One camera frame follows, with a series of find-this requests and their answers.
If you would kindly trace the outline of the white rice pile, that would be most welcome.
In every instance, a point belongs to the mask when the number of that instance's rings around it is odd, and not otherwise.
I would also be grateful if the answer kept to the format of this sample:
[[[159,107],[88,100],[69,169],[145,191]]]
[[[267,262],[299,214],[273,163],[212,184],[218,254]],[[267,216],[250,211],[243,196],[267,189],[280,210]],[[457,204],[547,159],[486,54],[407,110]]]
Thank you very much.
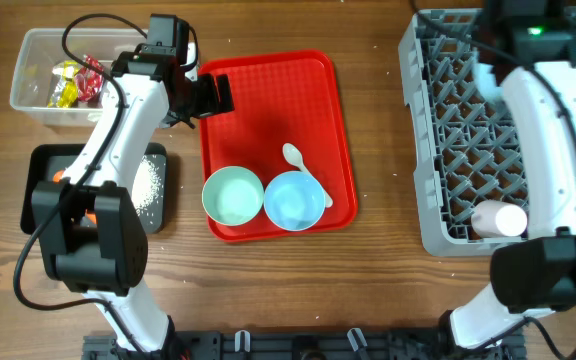
[[[131,199],[147,232],[156,232],[162,224],[167,158],[162,154],[144,155],[138,167]]]

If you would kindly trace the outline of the red snack wrapper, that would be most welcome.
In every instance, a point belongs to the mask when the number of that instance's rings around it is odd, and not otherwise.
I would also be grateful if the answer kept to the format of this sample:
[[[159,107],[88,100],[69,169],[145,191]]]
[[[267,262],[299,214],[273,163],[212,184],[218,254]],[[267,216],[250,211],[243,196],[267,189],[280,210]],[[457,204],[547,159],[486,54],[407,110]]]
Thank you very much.
[[[103,72],[104,67],[97,59],[89,55],[84,56],[84,62],[93,67],[93,70],[82,67],[75,74],[73,81],[77,88],[77,99],[80,102],[89,103],[101,93],[105,79],[96,70]]]

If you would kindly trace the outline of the mint green bowl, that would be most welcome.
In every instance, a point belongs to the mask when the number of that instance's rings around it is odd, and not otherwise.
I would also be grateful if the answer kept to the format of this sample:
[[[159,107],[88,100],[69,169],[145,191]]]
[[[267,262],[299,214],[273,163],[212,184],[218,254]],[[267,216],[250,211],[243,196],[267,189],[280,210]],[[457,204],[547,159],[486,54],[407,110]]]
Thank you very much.
[[[249,169],[227,166],[210,175],[202,189],[202,205],[210,219],[225,226],[240,226],[260,212],[264,187]]]

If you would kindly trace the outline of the white plastic spoon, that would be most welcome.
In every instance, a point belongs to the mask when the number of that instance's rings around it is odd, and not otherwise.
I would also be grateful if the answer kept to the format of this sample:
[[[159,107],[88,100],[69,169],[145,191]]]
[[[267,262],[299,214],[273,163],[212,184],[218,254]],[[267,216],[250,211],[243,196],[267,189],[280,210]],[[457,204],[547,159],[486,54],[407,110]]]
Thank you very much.
[[[294,146],[291,143],[284,143],[282,146],[282,154],[283,154],[285,161],[288,164],[296,167],[301,172],[313,177],[313,175],[311,174],[311,172],[308,170],[308,168],[306,167],[306,165],[304,163],[302,153],[299,151],[299,149],[296,146]],[[332,197],[328,194],[327,191],[325,191],[325,189],[324,189],[324,195],[325,195],[325,207],[331,208],[334,204]]]

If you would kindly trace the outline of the yellow foil wrapper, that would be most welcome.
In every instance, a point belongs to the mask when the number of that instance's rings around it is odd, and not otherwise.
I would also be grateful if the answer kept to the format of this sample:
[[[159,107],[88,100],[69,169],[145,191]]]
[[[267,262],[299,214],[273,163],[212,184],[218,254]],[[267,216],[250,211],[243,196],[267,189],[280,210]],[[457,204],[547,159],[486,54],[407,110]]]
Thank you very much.
[[[60,62],[52,68],[56,83],[48,100],[49,108],[70,108],[75,104],[78,93],[74,76],[80,69],[81,66],[72,60]]]

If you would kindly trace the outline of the light blue bowl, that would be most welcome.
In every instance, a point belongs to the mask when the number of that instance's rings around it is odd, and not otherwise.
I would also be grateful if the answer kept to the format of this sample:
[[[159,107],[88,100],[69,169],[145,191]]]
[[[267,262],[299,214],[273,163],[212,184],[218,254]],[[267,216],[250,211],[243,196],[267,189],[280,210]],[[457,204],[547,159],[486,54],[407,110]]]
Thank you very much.
[[[326,210],[326,195],[321,184],[301,171],[277,175],[264,193],[264,211],[282,230],[299,232],[313,227]]]

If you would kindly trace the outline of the orange carrot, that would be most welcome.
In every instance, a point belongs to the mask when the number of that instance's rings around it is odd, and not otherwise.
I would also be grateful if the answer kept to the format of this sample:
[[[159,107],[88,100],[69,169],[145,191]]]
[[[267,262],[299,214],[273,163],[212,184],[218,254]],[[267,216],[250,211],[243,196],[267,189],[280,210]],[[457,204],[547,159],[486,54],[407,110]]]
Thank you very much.
[[[58,182],[62,179],[63,174],[64,174],[64,170],[59,170],[59,171],[57,171],[57,172],[53,175],[52,181],[55,182],[55,183],[58,183]],[[86,217],[92,224],[94,224],[94,225],[97,224],[97,218],[96,218],[96,215],[95,215],[94,212],[89,211],[89,210],[86,210],[86,211],[85,211],[85,217]]]

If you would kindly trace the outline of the pink plastic cup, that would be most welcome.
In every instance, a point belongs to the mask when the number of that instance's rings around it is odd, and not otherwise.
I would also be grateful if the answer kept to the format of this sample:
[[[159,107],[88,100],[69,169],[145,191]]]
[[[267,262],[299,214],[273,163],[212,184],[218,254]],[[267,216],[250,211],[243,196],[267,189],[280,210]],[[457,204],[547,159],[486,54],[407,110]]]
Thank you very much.
[[[471,225],[483,238],[517,237],[527,229],[528,217],[517,205],[486,200],[475,206]]]

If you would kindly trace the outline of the white napkin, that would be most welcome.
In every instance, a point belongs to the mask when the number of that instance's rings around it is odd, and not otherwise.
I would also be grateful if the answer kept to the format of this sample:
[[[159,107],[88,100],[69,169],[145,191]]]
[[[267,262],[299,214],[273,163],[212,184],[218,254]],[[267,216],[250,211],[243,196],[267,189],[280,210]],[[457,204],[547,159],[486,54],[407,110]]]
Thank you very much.
[[[87,120],[91,123],[97,123],[103,114],[103,106],[101,103],[95,103],[94,106],[90,106],[87,108],[88,115]]]

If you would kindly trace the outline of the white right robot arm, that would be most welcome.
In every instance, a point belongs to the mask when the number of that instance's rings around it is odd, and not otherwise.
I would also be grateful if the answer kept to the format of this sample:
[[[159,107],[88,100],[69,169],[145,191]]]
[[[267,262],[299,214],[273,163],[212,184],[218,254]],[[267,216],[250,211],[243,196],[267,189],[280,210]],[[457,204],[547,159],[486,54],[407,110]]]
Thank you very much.
[[[479,92],[515,123],[528,238],[494,252],[489,284],[450,314],[454,345],[480,351],[576,306],[576,43],[561,1],[488,1],[470,43]]]

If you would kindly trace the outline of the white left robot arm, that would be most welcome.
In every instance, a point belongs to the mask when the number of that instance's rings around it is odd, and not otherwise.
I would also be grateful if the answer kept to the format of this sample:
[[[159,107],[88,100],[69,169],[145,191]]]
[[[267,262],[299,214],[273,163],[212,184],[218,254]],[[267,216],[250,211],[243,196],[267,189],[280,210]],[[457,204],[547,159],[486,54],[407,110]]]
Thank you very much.
[[[88,142],[58,182],[38,182],[29,200],[34,230],[17,260],[13,289],[25,306],[21,274],[34,244],[47,276],[94,304],[116,334],[112,351],[128,359],[187,359],[172,319],[155,303],[143,276],[147,235],[131,190],[154,131],[233,111],[226,76],[188,75],[199,58],[194,28],[175,15],[154,14],[145,42],[100,74],[109,91]]]

